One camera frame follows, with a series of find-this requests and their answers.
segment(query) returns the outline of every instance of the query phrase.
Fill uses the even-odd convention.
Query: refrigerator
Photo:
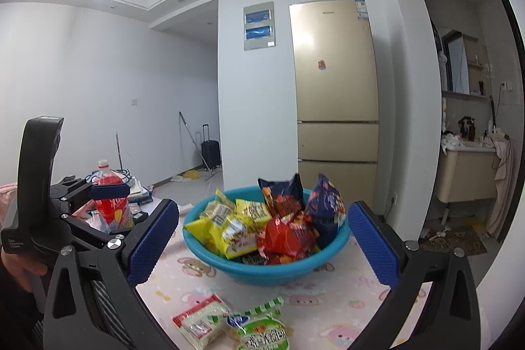
[[[345,205],[374,201],[379,102],[372,33],[364,0],[290,6],[297,87],[299,173],[319,173]]]

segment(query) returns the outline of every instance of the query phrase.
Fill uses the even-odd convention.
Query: soda bottle
[[[95,184],[123,184],[121,178],[109,168],[107,160],[99,160],[98,165],[100,171],[93,178]],[[133,227],[128,198],[96,200],[95,206],[110,230]]]

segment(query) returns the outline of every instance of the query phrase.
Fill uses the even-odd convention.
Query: blue plastic basin
[[[309,194],[310,190],[304,191],[305,200],[308,198]],[[225,191],[225,195],[232,201],[235,201],[235,199],[253,200],[258,202],[264,201],[261,189],[255,186]],[[195,208],[186,215],[184,225],[199,218],[200,213],[204,211],[208,202],[213,199],[214,197],[208,198],[196,205]],[[348,242],[350,228],[345,222],[345,226],[339,229],[338,235],[333,242],[321,252],[305,258],[304,260],[284,265],[245,265],[236,261],[226,260],[209,252],[187,230],[183,231],[183,235],[190,251],[206,264],[229,274],[232,278],[238,281],[250,285],[275,286],[287,282],[293,282],[310,273],[317,267],[329,262]]]

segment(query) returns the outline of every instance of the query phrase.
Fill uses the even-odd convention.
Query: floor mat
[[[459,247],[468,256],[476,256],[487,252],[472,226],[453,227],[451,231],[447,231],[446,237],[436,237],[436,239],[430,241],[430,237],[435,236],[438,231],[442,230],[430,230],[428,237],[420,242],[423,249],[434,252],[448,252],[450,249]]]

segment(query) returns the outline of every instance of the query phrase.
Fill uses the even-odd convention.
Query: green and white striped wrapper edge
[[[263,314],[268,310],[274,309],[275,307],[280,307],[282,305],[284,305],[284,299],[282,297],[277,297],[267,302],[266,304],[262,304],[258,307],[255,307],[254,309],[247,310],[246,312],[230,313],[224,314],[222,316],[208,316],[208,320],[213,324],[217,324],[222,322],[224,318],[236,318],[239,316],[255,316],[258,314]]]

